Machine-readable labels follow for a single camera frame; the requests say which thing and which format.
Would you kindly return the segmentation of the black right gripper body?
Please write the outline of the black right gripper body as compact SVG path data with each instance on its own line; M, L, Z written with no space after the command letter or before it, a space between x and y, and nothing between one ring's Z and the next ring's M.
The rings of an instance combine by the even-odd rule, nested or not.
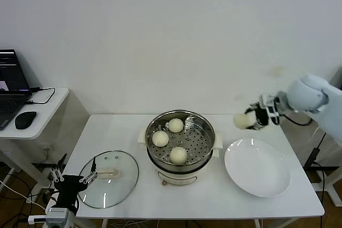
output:
M280 103L279 93L276 95L261 95L255 110L256 127L266 127L271 123L280 125L280 113L278 104Z

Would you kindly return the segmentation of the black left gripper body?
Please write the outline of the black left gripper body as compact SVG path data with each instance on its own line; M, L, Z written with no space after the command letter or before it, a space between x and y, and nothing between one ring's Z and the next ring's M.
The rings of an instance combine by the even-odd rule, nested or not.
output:
M58 208L76 208L76 199L79 192L86 189L83 176L62 175L63 181L57 182Z

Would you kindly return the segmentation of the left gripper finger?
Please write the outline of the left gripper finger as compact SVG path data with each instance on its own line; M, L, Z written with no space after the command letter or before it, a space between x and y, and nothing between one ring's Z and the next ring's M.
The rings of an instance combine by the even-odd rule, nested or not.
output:
M90 174L86 177L83 177L79 180L80 183L83 184L89 184L94 178L97 177L97 171L96 171L96 157L94 156L92 159Z
M66 157L67 157L67 154L64 154L63 157L57 162L55 167L51 168L50 170L50 174L52 175L53 181L55 183L64 181L61 169L63 167Z

